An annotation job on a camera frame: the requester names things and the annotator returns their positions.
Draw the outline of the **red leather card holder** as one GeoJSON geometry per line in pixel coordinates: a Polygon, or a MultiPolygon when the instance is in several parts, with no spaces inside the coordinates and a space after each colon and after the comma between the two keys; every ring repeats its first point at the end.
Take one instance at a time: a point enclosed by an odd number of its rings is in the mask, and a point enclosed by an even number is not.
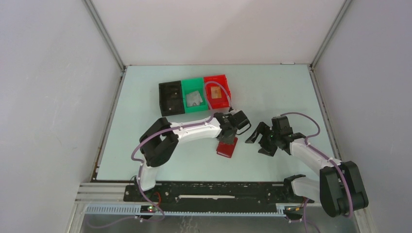
{"type": "Polygon", "coordinates": [[[220,156],[225,158],[232,158],[238,138],[234,138],[234,142],[232,144],[226,144],[223,142],[219,142],[216,148],[216,153],[220,156]]]}

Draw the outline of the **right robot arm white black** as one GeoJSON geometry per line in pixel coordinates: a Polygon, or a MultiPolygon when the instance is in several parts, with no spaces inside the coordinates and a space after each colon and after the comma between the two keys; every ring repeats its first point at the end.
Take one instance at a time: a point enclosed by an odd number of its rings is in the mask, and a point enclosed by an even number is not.
{"type": "Polygon", "coordinates": [[[307,165],[319,177],[318,181],[305,175],[288,177],[282,195],[289,203],[301,197],[319,202],[330,216],[351,217],[354,211],[369,205],[369,199],[356,163],[343,162],[327,156],[309,142],[309,136],[295,133],[286,114],[272,118],[272,126],[260,122],[246,140],[260,145],[259,153],[274,156],[282,150],[307,165]]]}

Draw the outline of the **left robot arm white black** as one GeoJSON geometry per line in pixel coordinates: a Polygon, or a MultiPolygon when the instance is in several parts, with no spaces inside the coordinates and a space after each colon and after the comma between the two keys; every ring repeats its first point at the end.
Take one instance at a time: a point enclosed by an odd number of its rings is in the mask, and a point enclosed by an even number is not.
{"type": "Polygon", "coordinates": [[[189,122],[169,122],[166,117],[156,120],[141,136],[131,159],[139,161],[135,196],[141,202],[153,198],[156,176],[167,163],[178,144],[204,138],[215,138],[232,145],[235,138],[251,128],[251,122],[243,111],[216,112],[211,116],[189,122]]]}

